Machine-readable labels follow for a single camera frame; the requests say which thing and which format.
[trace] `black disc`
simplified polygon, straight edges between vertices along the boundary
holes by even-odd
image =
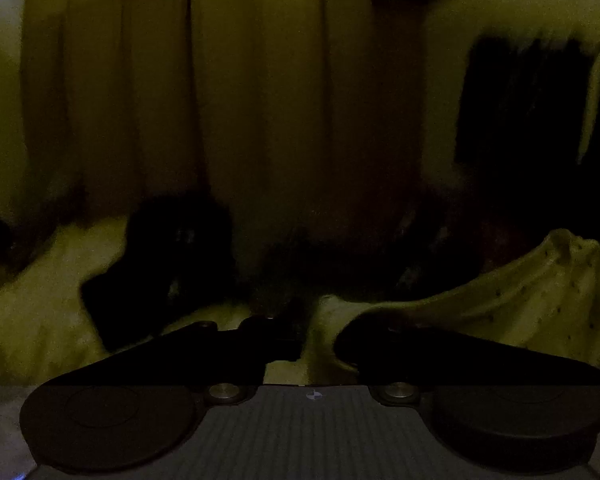
[[[41,386],[20,411],[38,462],[73,473],[124,470],[177,446],[197,413],[183,386]]]
[[[432,408],[435,431],[449,446],[509,471],[584,463],[600,432],[600,386],[444,386]]]

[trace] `yellow curtain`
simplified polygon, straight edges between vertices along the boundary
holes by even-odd
[[[419,174],[421,15],[372,0],[26,0],[30,199],[73,157],[94,217],[209,189],[246,272],[293,226],[373,244]]]

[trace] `yellow fabric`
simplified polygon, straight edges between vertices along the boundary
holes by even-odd
[[[95,216],[208,180],[244,274],[311,219],[359,242],[342,219],[418,173],[422,72],[376,44],[399,36],[423,64],[403,11],[401,27],[371,0],[26,0],[32,201],[74,150]]]
[[[60,228],[49,250],[0,289],[0,385],[41,384],[109,356],[82,306],[79,287],[122,253],[125,227],[126,218],[118,218],[88,229]],[[210,306],[165,332],[197,320],[232,330],[248,315],[244,306]]]
[[[600,368],[600,244],[566,230],[500,269],[454,290],[408,303],[348,303],[324,297],[301,362],[269,365],[270,383],[328,384],[354,379],[333,354],[338,334],[365,312],[391,309],[415,323],[573,358]]]

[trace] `black bag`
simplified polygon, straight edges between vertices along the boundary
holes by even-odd
[[[148,200],[131,215],[123,256],[81,286],[107,351],[149,335],[235,287],[232,221],[201,194]]]

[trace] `ribbed gray surface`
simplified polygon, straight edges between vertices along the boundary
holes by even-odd
[[[119,480],[591,480],[585,468],[508,476],[464,462],[440,445],[415,410],[388,408],[364,386],[263,386],[238,406],[210,410],[195,435]],[[41,467],[31,480],[81,480]]]

